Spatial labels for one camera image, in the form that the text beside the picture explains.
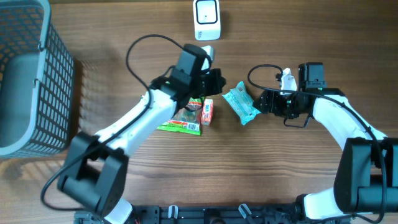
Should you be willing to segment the teal tissue packet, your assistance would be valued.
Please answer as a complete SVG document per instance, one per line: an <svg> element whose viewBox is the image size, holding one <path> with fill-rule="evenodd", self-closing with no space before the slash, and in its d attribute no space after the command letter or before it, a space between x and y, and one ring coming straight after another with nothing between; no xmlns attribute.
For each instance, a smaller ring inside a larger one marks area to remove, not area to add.
<svg viewBox="0 0 398 224"><path fill-rule="evenodd" d="M254 100L247 93L243 81L240 81L235 88L223 95L223 98L239 116L241 124L244 126L252 121L261 112L253 107Z"/></svg>

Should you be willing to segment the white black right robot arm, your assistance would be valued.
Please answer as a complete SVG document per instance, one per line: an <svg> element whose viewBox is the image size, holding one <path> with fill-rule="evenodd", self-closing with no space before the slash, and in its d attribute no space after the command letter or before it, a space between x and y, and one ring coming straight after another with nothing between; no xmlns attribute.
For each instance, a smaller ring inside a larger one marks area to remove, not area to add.
<svg viewBox="0 0 398 224"><path fill-rule="evenodd" d="M298 79L280 69L280 87L262 87L253 106L285 121L306 115L322 124L342 155L332 188L300 195L292 204L292 223L342 223L360 218L382 222L397 212L397 139L372 127L338 88L329 88L321 62L298 66Z"/></svg>

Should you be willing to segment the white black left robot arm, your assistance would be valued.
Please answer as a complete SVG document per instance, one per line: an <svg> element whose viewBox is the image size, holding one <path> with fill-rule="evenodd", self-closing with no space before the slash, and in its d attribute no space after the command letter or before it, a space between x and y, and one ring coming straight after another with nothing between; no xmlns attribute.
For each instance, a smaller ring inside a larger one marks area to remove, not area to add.
<svg viewBox="0 0 398 224"><path fill-rule="evenodd" d="M78 133L70 144L57 187L102 223L129 223L133 206L122 198L129 158L191 98L217 95L226 81L210 63L215 50L186 44L169 76L149 85L136 106L94 135Z"/></svg>

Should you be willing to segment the small orange candy box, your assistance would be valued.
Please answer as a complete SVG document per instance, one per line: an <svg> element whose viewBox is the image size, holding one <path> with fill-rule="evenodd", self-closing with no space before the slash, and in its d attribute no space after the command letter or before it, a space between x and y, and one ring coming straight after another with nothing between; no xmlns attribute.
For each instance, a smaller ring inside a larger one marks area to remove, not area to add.
<svg viewBox="0 0 398 224"><path fill-rule="evenodd" d="M206 98L203 102L203 108L201 112L201 124L209 126L213 117L214 101L213 99Z"/></svg>

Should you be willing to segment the green snack bag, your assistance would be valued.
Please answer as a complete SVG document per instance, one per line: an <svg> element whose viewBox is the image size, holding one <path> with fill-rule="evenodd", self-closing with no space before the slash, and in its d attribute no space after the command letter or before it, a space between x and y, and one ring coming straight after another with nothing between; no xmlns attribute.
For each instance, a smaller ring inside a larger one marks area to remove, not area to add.
<svg viewBox="0 0 398 224"><path fill-rule="evenodd" d="M180 109L173 118L161 124L157 129L199 136L203 102L204 98L190 98L186 107Z"/></svg>

